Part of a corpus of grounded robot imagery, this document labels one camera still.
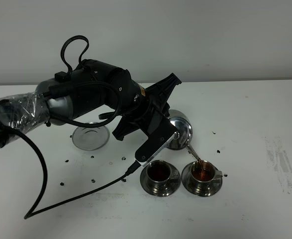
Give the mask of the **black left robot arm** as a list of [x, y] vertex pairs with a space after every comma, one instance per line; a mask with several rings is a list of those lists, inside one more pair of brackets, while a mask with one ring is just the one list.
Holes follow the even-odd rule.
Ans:
[[147, 135], [135, 153], [139, 163], [154, 158], [174, 138], [176, 128], [169, 122], [168, 98], [180, 84], [175, 74], [148, 88], [132, 80], [129, 71], [97, 60], [84, 60], [70, 73], [59, 72], [41, 82], [35, 92], [0, 99], [0, 148], [15, 139], [3, 130], [12, 127], [23, 133], [51, 122], [85, 127], [77, 118], [101, 106], [112, 109], [99, 116], [101, 127], [121, 116], [113, 136], [117, 140], [136, 130]]

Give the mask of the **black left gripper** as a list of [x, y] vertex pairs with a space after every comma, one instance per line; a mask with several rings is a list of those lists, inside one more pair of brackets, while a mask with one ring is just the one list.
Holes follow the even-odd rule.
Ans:
[[150, 135], [159, 126], [163, 117], [167, 118], [170, 115], [168, 99], [175, 86], [181, 83], [181, 80], [171, 73], [146, 89], [135, 86], [133, 93], [124, 94], [122, 118], [112, 132], [113, 136], [123, 141], [126, 135], [138, 129]]

